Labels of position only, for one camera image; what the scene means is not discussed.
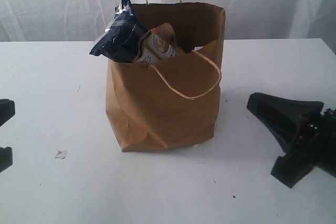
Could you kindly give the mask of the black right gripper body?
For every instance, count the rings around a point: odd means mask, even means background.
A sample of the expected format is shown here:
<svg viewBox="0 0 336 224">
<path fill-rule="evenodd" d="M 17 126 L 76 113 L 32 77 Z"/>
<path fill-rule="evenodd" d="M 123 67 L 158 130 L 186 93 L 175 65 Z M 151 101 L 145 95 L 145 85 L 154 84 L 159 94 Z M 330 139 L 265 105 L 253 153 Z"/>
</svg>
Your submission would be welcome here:
<svg viewBox="0 0 336 224">
<path fill-rule="evenodd" d="M 309 129 L 312 134 L 296 152 L 299 176 L 304 177 L 318 167 L 335 177 L 335 110 L 325 110 Z"/>
</svg>

